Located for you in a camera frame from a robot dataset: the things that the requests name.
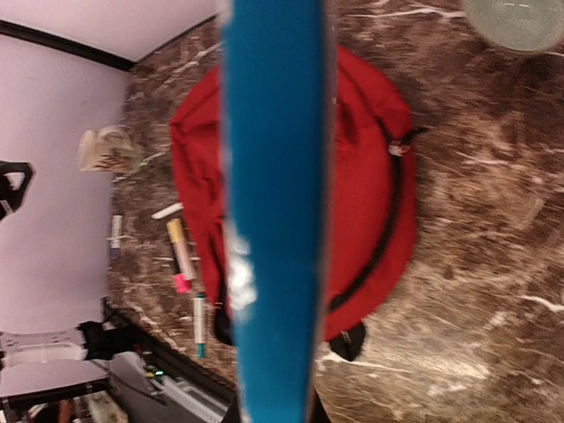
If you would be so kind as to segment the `white blue workbook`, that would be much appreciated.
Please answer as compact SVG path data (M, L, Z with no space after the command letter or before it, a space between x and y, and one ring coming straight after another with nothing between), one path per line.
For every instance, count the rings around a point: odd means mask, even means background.
M330 1L225 1L222 159L241 419L307 422L326 315Z

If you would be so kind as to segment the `red student backpack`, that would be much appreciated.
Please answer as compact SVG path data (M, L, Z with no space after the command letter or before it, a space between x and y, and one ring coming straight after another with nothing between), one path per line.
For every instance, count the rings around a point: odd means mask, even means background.
M191 89L170 131L174 182L214 309L213 335L231 345L219 89L219 70L213 69ZM345 360L360 355L365 318L387 300L412 258L418 234L412 143L418 132L395 85L369 62L339 47L324 338Z

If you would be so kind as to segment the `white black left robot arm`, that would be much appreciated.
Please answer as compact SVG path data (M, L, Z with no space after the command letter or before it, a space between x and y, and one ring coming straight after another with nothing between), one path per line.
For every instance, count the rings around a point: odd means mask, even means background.
M27 162L1 163L1 217L15 213L23 204L34 176ZM1 334L1 369L57 360L111 360L133 352L136 332L129 328L107 329L103 323L84 322L63 331L34 334Z

